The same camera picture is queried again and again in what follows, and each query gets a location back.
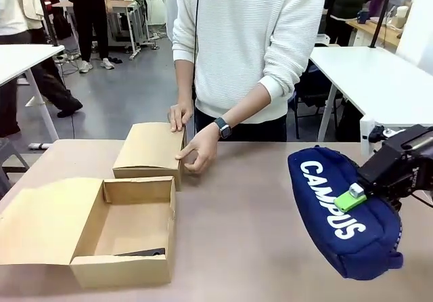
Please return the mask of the person's left hand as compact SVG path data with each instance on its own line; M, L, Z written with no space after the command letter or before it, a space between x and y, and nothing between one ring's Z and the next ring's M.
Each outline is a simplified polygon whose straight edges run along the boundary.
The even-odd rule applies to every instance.
M216 157L218 142L219 129L209 125L199 131L175 158L183 160L195 152L195 160L192 163L185 163L184 166L189 172L201 173Z

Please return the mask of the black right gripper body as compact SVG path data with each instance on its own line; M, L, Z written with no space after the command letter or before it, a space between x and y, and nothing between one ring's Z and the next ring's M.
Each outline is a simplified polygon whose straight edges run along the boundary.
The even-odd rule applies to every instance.
M432 128L414 125L382 142L357 169L366 195L405 198L417 190L432 191Z

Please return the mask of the person's right hand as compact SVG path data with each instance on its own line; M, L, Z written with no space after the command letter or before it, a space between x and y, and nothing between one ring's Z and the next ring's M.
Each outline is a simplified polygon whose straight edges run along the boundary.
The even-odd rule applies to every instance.
M179 102L170 107L168 121L172 132L181 131L193 115L192 102Z

